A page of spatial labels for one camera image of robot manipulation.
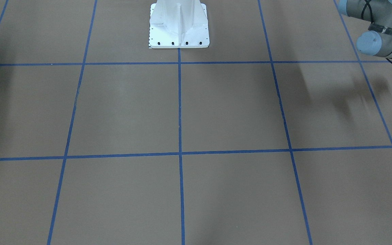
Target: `white metal pedestal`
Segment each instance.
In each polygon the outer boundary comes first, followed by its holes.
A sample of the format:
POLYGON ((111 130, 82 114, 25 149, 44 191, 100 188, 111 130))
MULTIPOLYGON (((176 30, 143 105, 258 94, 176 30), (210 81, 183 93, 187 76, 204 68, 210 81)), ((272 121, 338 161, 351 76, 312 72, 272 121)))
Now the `white metal pedestal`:
POLYGON ((207 7, 199 0, 158 0, 151 5, 150 48, 207 48, 207 7))

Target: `grid line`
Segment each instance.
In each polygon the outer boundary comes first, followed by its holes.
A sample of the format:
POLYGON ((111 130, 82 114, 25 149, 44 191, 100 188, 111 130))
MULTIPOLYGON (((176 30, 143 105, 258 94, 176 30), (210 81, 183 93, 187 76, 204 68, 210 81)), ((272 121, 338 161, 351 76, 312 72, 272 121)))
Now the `grid line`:
MULTIPOLYGON (((341 146, 321 148, 293 148, 293 152, 301 151, 339 151, 339 150, 362 150, 362 149, 392 149, 392 146, 341 146)), ((156 156, 183 156, 186 155, 209 155, 209 154, 246 154, 246 153, 275 153, 289 152, 290 149, 246 149, 246 150, 213 150, 213 151, 183 151, 183 152, 152 152, 152 153, 124 153, 124 154, 100 154, 100 155, 68 155, 48 157, 0 157, 0 161, 28 161, 28 160, 62 160, 88 159, 88 158, 119 158, 119 157, 156 157, 156 156)))
POLYGON ((0 66, 60 66, 60 65, 84 65, 83 63, 6 63, 0 66))
MULTIPOLYGON (((88 32, 88 35, 87 35, 87 41, 86 41, 86 46, 85 46, 85 50, 84 50, 83 64, 86 62, 86 59, 87 59, 88 46, 89 46, 89 43, 90 43, 90 36, 92 34, 93 21, 95 20, 95 12, 96 12, 97 4, 98 4, 98 0, 95 0, 95 4, 93 6, 92 19, 90 20, 90 28, 89 28, 89 32, 88 32)), ((81 87, 83 74, 84 74, 84 67, 85 67, 85 65, 82 65, 82 67, 81 67, 80 77, 79 77, 79 80, 78 80, 77 93, 75 95, 75 102, 73 103, 72 118, 70 119, 69 132, 67 133, 67 143, 66 143, 66 148, 64 150, 63 163, 61 164, 59 185, 57 187, 57 192, 56 192, 56 196, 55 196, 55 203, 54 203, 54 208, 53 208, 53 213, 52 213, 52 218, 51 218, 51 225, 50 225, 50 228, 49 228, 47 245, 51 244, 53 227, 54 227, 55 218, 56 218, 56 212, 57 212, 57 208, 59 206, 61 185, 63 183, 64 169, 66 167, 67 154, 69 152, 70 137, 72 135, 72 129, 73 129, 74 120, 75 120, 75 113, 76 113, 76 110, 77 110, 77 100, 78 100, 78 95, 80 93, 80 87, 81 87)))
POLYGON ((281 95, 280 95, 279 85, 278 85, 278 82, 277 82, 275 66, 274 66, 274 63, 272 62, 273 58, 272 58, 269 38, 268 38, 268 35, 267 35, 266 23, 264 21, 263 9, 261 7, 261 1, 260 0, 258 0, 258 7, 260 9, 261 22, 263 24, 264 36, 266 38, 266 44, 267 44, 267 51, 269 52, 269 58, 270 58, 270 61, 271 61, 271 68, 272 68, 272 73, 273 73, 273 79, 274 79, 275 86, 276 86, 276 93, 277 93, 277 96, 279 98, 279 107, 280 107, 280 111, 281 111, 281 114, 282 114, 282 120, 283 120, 284 129, 285 129, 285 135, 287 137, 288 149, 289 149, 289 152, 290 152, 291 162, 293 164, 294 177, 296 179, 297 192, 299 194, 300 205, 302 206, 302 213, 303 213, 303 216, 304 216, 304 222, 305 222, 305 227, 306 227, 306 230, 307 230, 308 241, 309 241, 309 244, 312 245, 313 243, 312 243, 311 231, 310 231, 309 223, 308 223, 308 216, 306 214, 305 202, 304 202, 303 195, 302 195, 302 188, 300 187, 300 180, 299 180, 299 175, 297 173, 296 161, 294 159, 293 148, 291 146, 290 134, 288 133, 287 120, 285 118, 285 113, 284 113, 283 106, 282 106, 282 98, 281 98, 281 95))
MULTIPOLYGON (((333 3, 335 4, 335 7, 338 8, 336 0, 333 0, 333 3)), ((370 84, 369 78, 367 77, 367 73, 365 72, 364 66, 362 65, 361 58, 359 57, 358 52, 356 51, 355 45, 353 44, 352 37, 350 36, 349 30, 347 29, 347 26, 346 26, 346 23, 344 21, 343 16, 341 15, 341 13, 339 11, 337 11, 337 12, 338 12, 338 14, 340 16, 341 22, 343 23, 344 29, 345 29, 345 31, 347 33, 347 36, 348 36, 349 40, 350 40, 350 44, 352 45, 353 51, 355 52, 356 59, 358 59, 358 61, 359 61, 359 65, 361 67, 361 71, 364 74, 365 81, 367 82, 367 86, 369 87, 369 90, 370 90, 370 93, 372 95, 373 101, 375 102, 376 108, 377 108, 377 110, 379 112, 379 115, 381 117, 382 123, 383 123, 383 125, 385 127, 385 130, 387 132, 388 138, 389 138, 389 140, 391 142, 391 146, 392 146, 392 136, 391 136, 391 133, 389 132, 389 128, 388 128, 388 126, 386 124, 385 118, 383 116, 383 113, 381 111, 379 103, 378 103, 378 101, 376 99, 375 93, 373 92, 373 88, 372 88, 372 86, 370 84)))
POLYGON ((181 197, 181 244, 185 245, 184 173, 182 167, 182 100, 181 100, 181 49, 178 48, 178 148, 179 190, 181 197))

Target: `floor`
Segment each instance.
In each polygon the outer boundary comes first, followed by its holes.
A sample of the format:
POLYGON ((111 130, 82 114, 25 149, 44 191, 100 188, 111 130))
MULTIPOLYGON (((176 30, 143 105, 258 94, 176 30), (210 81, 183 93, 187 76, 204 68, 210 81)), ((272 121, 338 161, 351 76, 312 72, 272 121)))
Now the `floor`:
POLYGON ((0 245, 392 244, 392 65, 332 0, 0 0, 0 245))

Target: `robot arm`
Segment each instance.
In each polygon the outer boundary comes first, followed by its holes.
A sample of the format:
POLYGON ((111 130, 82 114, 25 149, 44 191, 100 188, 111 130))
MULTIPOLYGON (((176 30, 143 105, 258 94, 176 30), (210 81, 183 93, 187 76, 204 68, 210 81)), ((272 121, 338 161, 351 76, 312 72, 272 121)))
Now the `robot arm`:
POLYGON ((339 11, 371 22, 356 42, 358 51, 392 59, 392 0, 340 0, 339 11))

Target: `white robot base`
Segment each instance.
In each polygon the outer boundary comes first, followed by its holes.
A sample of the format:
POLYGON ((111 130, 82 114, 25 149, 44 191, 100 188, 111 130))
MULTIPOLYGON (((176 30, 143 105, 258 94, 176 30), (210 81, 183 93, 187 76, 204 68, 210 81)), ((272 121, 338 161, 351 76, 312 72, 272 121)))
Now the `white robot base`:
POLYGON ((199 0, 158 0, 151 5, 149 48, 208 48, 207 6, 199 0))

